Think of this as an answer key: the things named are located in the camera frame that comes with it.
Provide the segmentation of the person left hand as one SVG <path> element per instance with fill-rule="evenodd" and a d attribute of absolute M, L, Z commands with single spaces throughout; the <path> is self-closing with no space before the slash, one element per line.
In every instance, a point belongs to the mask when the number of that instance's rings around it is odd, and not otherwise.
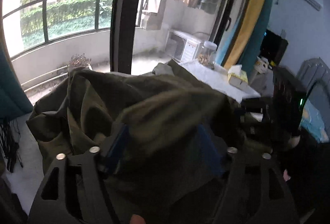
<path fill-rule="evenodd" d="M 146 224 L 145 219 L 140 215 L 133 214 L 131 216 L 129 224 Z"/>

